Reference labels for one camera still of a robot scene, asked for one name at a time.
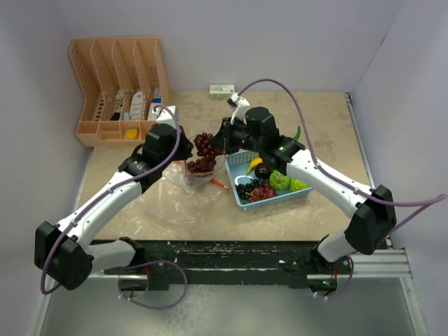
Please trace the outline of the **clear zip top bag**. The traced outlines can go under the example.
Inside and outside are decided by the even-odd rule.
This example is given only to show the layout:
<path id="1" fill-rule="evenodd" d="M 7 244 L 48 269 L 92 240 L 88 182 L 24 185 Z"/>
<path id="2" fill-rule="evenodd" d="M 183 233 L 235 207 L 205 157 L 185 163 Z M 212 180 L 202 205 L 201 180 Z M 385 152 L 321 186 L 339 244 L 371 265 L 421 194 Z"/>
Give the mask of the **clear zip top bag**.
<path id="1" fill-rule="evenodd" d="M 172 225 L 194 225 L 202 220 L 211 206 L 225 192 L 230 191 L 226 182 L 218 180 L 224 168 L 225 157 L 216 158 L 216 166 L 208 173 L 192 174 L 186 164 L 201 159 L 197 153 L 185 161 L 175 161 L 164 170 L 156 191 L 149 197 L 154 205 L 150 212 Z"/>

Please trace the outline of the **dark red grape bunch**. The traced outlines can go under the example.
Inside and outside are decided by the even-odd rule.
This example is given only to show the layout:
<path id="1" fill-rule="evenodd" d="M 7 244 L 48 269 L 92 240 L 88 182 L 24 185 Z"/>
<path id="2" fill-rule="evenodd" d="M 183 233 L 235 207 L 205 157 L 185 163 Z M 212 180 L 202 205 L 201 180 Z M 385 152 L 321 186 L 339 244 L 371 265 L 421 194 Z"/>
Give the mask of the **dark red grape bunch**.
<path id="1" fill-rule="evenodd" d="M 219 156 L 219 153 L 211 144 L 213 139 L 212 133 L 199 133 L 194 138 L 194 145 L 197 149 L 197 156 L 201 159 L 213 162 Z"/>

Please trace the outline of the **light blue plastic basket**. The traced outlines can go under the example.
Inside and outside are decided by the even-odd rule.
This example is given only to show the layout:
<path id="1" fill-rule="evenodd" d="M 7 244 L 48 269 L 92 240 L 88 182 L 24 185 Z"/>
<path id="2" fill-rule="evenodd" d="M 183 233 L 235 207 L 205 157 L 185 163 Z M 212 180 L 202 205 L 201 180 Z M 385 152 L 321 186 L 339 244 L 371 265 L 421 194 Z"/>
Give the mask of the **light blue plastic basket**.
<path id="1" fill-rule="evenodd" d="M 269 168 L 257 153 L 242 151 L 225 159 L 234 198 L 243 211 L 306 197 L 311 188 Z"/>

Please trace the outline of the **dark blue grape bunch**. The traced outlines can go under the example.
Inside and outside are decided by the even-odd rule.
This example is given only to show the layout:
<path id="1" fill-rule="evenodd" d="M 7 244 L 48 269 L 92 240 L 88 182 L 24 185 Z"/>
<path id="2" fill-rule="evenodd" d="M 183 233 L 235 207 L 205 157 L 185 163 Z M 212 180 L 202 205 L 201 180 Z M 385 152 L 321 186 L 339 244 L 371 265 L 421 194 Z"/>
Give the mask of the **dark blue grape bunch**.
<path id="1" fill-rule="evenodd" d="M 257 187 L 270 187 L 270 184 L 266 181 L 266 180 L 262 180 L 262 179 L 252 179 L 250 182 L 248 183 L 239 183 L 235 186 L 236 191 L 237 191 L 237 196 L 240 200 L 242 201 L 249 201 L 249 196 L 248 194 Z"/>

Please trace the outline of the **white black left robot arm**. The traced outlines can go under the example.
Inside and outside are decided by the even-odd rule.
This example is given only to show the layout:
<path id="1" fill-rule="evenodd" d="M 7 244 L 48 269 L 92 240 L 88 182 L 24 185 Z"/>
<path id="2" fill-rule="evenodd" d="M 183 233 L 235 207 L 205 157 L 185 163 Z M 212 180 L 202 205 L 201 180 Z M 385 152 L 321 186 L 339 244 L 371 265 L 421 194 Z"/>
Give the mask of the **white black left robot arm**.
<path id="1" fill-rule="evenodd" d="M 139 273 L 145 261 L 142 245 L 128 237 L 97 245 L 92 241 L 123 207 L 161 179 L 171 162 L 190 158 L 192 150 L 182 127 L 164 123 L 152 126 L 144 143 L 81 208 L 56 224 L 45 221 L 37 227 L 34 264 L 42 275 L 71 291 L 91 273 L 118 267 L 128 274 Z"/>

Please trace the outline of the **yellow banana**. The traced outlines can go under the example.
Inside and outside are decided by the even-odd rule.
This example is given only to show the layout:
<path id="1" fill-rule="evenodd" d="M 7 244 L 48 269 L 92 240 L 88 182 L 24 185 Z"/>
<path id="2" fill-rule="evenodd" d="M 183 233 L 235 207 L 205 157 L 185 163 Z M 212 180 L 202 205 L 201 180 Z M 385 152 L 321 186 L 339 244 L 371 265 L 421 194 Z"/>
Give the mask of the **yellow banana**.
<path id="1" fill-rule="evenodd" d="M 248 165 L 248 168 L 247 168 L 247 170 L 246 170 L 246 173 L 247 173 L 247 174 L 250 174 L 251 172 L 253 172 L 253 171 L 256 169 L 256 167 L 257 167 L 259 164 L 262 164 L 262 163 L 263 163 L 263 160 L 262 160 L 260 157 L 255 157 L 255 158 L 253 158 L 252 161 L 250 161 L 250 163 L 249 163 L 249 165 Z"/>

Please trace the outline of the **green chili pepper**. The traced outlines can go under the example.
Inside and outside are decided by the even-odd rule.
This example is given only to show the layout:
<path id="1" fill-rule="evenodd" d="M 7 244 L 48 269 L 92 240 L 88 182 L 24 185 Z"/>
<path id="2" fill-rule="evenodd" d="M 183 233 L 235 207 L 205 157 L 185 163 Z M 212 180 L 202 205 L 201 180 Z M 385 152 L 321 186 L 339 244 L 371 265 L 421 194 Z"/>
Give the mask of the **green chili pepper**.
<path id="1" fill-rule="evenodd" d="M 298 127 L 297 127 L 297 131 L 296 131 L 296 133 L 295 133 L 295 136 L 293 137 L 295 141 L 298 141 L 298 140 L 300 139 L 300 135 L 301 135 L 301 133 L 302 133 L 301 127 L 298 126 Z"/>

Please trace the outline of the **dark purple plum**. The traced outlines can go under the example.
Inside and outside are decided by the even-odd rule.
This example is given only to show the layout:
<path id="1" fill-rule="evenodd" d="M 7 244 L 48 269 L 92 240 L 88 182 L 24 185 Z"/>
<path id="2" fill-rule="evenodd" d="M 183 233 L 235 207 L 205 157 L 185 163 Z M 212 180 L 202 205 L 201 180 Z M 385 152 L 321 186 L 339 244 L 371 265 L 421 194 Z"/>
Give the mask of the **dark purple plum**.
<path id="1" fill-rule="evenodd" d="M 259 163 L 254 169 L 254 174 L 256 178 L 262 180 L 268 180 L 272 172 L 273 168 L 270 167 L 268 164 L 265 164 L 264 162 Z"/>

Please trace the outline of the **small green white box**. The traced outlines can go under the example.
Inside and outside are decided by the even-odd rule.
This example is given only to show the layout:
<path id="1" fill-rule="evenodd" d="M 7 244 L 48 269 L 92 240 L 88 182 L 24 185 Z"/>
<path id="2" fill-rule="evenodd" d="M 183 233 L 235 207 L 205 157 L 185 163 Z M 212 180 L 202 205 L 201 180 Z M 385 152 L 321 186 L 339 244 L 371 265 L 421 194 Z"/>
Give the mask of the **small green white box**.
<path id="1" fill-rule="evenodd" d="M 211 99 L 229 99 L 234 93 L 234 85 L 211 84 L 209 86 L 209 96 Z"/>

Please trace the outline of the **green custard apple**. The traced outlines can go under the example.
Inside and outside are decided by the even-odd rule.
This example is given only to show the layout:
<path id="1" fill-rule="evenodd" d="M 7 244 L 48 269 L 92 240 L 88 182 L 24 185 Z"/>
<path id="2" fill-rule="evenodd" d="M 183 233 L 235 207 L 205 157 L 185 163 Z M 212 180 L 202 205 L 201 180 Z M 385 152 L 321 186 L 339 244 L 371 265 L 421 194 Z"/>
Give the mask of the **green custard apple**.
<path id="1" fill-rule="evenodd" d="M 291 178 L 274 169 L 269 176 L 269 184 L 276 191 L 283 191 L 289 188 Z"/>

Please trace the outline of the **white blue box in organizer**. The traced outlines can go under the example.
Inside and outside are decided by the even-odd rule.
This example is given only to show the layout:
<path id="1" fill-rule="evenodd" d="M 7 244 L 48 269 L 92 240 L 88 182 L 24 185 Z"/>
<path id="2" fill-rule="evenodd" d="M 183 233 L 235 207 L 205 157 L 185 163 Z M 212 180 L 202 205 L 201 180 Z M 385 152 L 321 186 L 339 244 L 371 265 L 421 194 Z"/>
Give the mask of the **white blue box in organizer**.
<path id="1" fill-rule="evenodd" d="M 156 121 L 160 115 L 161 109 L 156 108 L 156 105 L 161 104 L 162 102 L 162 95 L 161 95 L 161 89 L 159 87 L 156 87 L 153 91 L 153 98 L 151 99 L 147 120 Z"/>

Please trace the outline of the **white bottle in organizer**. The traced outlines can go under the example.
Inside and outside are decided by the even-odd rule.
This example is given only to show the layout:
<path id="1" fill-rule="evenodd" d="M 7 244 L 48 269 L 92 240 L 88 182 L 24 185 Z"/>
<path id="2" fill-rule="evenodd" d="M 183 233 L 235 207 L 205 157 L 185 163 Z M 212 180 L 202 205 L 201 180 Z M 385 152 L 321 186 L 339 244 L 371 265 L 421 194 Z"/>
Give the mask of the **white bottle in organizer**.
<path id="1" fill-rule="evenodd" d="M 142 91 L 135 92 L 132 97 L 129 109 L 130 120 L 140 120 L 143 107 L 144 107 L 144 95 Z"/>

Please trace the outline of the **orange plastic file organizer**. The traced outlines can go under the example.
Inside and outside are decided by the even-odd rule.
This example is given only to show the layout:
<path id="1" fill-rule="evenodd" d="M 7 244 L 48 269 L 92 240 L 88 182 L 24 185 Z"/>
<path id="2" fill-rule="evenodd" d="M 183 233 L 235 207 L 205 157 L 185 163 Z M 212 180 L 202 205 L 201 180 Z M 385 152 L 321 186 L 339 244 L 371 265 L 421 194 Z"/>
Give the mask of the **orange plastic file organizer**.
<path id="1" fill-rule="evenodd" d="M 135 146 L 144 142 L 155 121 L 147 120 L 155 88 L 169 103 L 169 81 L 157 37 L 76 38 L 69 57 L 84 96 L 76 136 L 88 148 Z M 135 92 L 143 93 L 140 120 L 130 120 Z M 138 129 L 139 138 L 127 140 L 125 131 Z"/>

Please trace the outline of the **black metal base frame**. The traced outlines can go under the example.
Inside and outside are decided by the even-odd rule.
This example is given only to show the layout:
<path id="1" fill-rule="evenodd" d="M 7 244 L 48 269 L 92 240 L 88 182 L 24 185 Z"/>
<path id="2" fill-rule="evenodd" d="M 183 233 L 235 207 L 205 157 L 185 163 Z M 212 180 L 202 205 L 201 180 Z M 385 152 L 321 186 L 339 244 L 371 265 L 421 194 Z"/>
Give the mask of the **black metal base frame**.
<path id="1" fill-rule="evenodd" d="M 348 275 L 347 257 L 324 264 L 312 255 L 313 241 L 139 240 L 137 269 L 114 267 L 106 275 L 149 279 L 149 290 L 174 284 L 287 286 L 334 291 L 337 277 Z"/>

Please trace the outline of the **aluminium rail frame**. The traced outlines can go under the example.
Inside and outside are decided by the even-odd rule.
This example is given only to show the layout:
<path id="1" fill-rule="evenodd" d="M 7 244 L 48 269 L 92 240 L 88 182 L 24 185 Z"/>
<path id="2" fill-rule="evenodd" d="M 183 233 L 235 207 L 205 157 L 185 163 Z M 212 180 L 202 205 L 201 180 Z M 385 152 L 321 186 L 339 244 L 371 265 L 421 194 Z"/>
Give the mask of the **aluminium rail frame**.
<path id="1" fill-rule="evenodd" d="M 360 144 L 369 182 L 372 185 L 390 183 L 391 180 L 386 177 L 385 171 L 379 169 L 380 165 L 385 163 L 385 159 L 380 158 L 380 155 L 386 152 L 385 141 L 375 134 L 379 131 L 379 124 L 373 124 L 373 118 L 367 116 L 367 112 L 373 111 L 372 100 L 368 99 L 365 94 L 359 97 L 356 92 L 346 92 L 344 96 Z M 412 323 L 412 330 L 415 335 L 427 335 L 428 330 L 415 291 L 410 262 L 406 261 L 405 266 L 407 267 L 406 272 L 400 274 L 399 281 L 405 299 L 405 308 Z"/>

